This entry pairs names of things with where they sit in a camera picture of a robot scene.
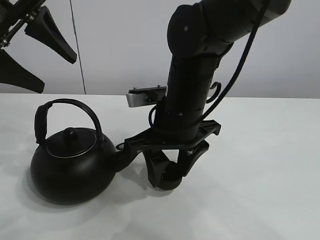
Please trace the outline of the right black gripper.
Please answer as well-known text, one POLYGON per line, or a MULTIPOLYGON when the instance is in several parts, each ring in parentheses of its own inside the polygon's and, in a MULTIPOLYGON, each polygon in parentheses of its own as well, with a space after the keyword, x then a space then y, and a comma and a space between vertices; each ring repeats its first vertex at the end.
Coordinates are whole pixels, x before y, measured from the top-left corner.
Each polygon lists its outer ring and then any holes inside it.
POLYGON ((124 152, 136 154, 144 152, 148 180, 154 188, 159 188, 162 173, 171 161, 162 150, 179 150, 177 165, 182 177, 186 177, 196 161, 209 149, 205 139, 219 135, 221 125, 215 120, 204 120, 192 140, 180 140, 162 136, 151 128, 124 140, 124 152))

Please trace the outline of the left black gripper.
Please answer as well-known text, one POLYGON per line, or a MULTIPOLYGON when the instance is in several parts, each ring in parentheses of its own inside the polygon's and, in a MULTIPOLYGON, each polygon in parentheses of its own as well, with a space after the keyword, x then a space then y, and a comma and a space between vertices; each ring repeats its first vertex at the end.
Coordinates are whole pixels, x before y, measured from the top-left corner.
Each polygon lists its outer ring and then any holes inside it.
MULTIPOLYGON (((58 29, 50 10, 42 6, 45 0, 0 1, 0 48, 29 22, 24 32, 29 37, 46 45, 67 62, 74 64, 77 54, 58 29)), ((17 63, 5 50, 0 51, 0 83, 20 87, 41 94, 45 83, 17 63)))

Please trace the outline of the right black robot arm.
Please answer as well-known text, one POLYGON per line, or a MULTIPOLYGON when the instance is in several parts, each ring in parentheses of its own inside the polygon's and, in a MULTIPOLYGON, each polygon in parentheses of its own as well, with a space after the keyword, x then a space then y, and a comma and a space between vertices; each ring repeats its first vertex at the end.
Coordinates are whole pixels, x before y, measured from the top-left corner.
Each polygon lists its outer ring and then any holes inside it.
POLYGON ((150 184, 175 189, 195 162, 209 149, 207 137, 221 125, 208 115, 238 78, 259 27, 282 16, 289 0, 202 0, 183 4, 167 28, 172 54, 165 87, 134 88, 127 92, 129 107, 151 105, 149 129, 118 145, 131 162, 145 158, 150 184), (213 81, 222 58, 244 36, 248 41, 227 84, 213 81))

